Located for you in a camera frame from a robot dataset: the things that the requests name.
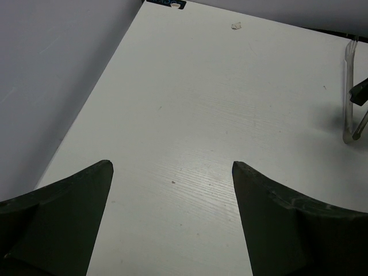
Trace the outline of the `metal tongs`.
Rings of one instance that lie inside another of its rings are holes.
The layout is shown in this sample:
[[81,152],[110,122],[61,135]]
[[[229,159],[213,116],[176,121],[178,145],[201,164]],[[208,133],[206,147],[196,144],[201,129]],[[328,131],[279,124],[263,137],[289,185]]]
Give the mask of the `metal tongs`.
[[350,144],[353,141],[360,139],[361,134],[367,125],[367,112],[363,116],[361,122],[358,124],[356,129],[353,126],[353,106],[355,105],[350,101],[350,89],[354,85],[354,57],[355,51],[358,45],[358,36],[352,39],[346,46],[344,53],[344,60],[346,62],[346,88],[344,92],[344,128],[343,128],[343,142]]

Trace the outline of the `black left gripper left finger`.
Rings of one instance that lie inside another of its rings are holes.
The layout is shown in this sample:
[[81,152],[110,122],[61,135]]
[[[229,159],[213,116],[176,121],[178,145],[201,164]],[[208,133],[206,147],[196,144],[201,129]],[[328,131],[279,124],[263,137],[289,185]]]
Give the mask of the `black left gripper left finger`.
[[113,179],[101,160],[1,202],[1,275],[86,275]]

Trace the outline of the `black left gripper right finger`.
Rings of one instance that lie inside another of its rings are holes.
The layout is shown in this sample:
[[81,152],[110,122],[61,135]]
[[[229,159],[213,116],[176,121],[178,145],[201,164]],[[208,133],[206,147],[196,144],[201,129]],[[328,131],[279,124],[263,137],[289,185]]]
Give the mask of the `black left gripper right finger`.
[[233,185],[253,275],[366,275],[367,214],[286,187],[235,161]]

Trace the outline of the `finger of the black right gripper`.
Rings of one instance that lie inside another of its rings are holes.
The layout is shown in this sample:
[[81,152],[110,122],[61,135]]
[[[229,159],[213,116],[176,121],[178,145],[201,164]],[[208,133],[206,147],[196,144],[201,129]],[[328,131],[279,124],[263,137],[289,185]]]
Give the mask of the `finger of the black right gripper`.
[[352,103],[363,106],[368,101],[368,78],[353,86],[349,94]]

